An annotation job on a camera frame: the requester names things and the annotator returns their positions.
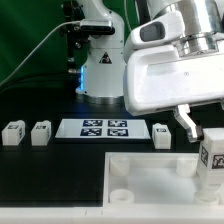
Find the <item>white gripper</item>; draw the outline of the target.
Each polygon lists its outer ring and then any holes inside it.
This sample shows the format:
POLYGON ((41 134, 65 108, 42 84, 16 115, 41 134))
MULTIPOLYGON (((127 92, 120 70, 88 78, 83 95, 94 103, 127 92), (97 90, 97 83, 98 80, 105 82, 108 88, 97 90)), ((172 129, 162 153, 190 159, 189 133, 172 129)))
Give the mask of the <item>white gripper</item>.
POLYGON ((181 58, 175 46, 143 42, 132 32, 125 45, 126 110, 137 116, 175 107, 174 118, 186 130, 188 140, 201 141, 203 130, 190 118, 189 105, 224 98, 224 34, 217 38, 216 53, 181 58))

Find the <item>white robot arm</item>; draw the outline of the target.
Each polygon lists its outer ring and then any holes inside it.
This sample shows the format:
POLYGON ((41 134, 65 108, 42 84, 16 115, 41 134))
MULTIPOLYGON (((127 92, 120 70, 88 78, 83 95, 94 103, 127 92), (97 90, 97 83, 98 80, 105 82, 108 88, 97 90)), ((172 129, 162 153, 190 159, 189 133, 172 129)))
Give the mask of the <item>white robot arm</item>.
POLYGON ((103 0, 80 0, 82 25, 105 24, 112 36, 92 37, 77 91, 94 102, 123 98, 135 116, 172 110, 196 142, 203 129, 190 108, 224 100, 224 0, 134 0, 139 26, 124 23, 103 0))

